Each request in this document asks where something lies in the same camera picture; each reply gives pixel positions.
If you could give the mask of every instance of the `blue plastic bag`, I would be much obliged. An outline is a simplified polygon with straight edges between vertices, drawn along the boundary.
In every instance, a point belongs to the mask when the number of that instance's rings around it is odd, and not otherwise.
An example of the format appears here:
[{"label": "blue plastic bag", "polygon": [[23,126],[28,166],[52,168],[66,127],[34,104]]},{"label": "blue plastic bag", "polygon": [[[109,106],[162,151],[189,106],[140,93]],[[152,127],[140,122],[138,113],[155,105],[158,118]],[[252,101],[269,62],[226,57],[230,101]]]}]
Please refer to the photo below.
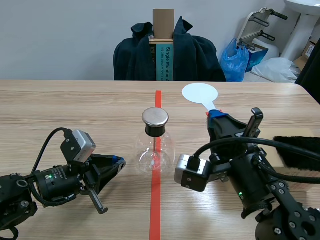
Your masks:
[{"label": "blue plastic bag", "polygon": [[220,63],[227,82],[244,80],[249,57],[246,47],[237,49],[237,40],[234,38],[224,50]]}]

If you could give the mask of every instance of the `floor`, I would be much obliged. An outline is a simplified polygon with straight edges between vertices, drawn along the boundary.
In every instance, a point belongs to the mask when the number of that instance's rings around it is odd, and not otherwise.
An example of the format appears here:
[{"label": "floor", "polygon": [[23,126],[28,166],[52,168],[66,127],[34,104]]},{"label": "floor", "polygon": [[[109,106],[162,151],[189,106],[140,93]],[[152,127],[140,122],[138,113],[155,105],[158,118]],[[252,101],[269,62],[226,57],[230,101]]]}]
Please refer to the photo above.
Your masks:
[{"label": "floor", "polygon": [[244,83],[272,83],[268,79],[252,74],[251,72],[247,72],[244,75]]}]

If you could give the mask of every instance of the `black jacket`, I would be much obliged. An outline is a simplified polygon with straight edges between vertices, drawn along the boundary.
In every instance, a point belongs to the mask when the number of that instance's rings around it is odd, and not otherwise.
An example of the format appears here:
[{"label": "black jacket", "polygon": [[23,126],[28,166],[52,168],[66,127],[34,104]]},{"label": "black jacket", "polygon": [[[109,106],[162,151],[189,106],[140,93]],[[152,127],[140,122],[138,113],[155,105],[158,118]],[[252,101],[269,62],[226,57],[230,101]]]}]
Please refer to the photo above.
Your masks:
[{"label": "black jacket", "polygon": [[308,62],[298,77],[296,84],[304,87],[308,93],[320,104],[320,39],[316,44]]},{"label": "black jacket", "polygon": [[[180,17],[174,30],[174,81],[225,82],[214,44],[188,31],[193,26]],[[156,70],[149,46],[150,22],[131,28],[133,38],[120,43],[113,59],[115,81],[155,81]]]}]

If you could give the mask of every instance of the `glass flask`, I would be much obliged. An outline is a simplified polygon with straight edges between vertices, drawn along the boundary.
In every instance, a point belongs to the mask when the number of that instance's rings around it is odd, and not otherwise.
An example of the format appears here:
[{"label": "glass flask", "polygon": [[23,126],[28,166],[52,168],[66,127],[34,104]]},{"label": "glass flask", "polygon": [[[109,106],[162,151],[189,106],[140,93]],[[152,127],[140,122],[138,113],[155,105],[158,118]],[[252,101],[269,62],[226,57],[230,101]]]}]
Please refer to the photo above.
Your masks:
[{"label": "glass flask", "polygon": [[176,148],[166,131],[168,120],[168,113],[158,107],[148,108],[142,114],[145,129],[136,140],[134,154],[136,166],[144,174],[158,170],[165,175],[174,170]]}]

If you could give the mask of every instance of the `black fur strip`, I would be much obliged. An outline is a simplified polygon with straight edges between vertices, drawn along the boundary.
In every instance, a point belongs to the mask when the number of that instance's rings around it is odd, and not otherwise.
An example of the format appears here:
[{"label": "black fur strip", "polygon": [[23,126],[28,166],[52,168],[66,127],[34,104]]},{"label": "black fur strip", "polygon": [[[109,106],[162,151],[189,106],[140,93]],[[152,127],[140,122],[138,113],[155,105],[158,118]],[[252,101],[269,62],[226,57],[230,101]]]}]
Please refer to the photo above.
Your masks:
[{"label": "black fur strip", "polygon": [[[302,149],[307,149],[314,153],[320,154],[320,138],[319,137],[303,137],[303,136],[276,136],[273,140],[284,144],[293,145]],[[309,157],[297,155],[287,150],[278,149],[277,151],[284,163],[289,168],[299,170],[309,170],[320,172],[320,161],[311,159]]]}]

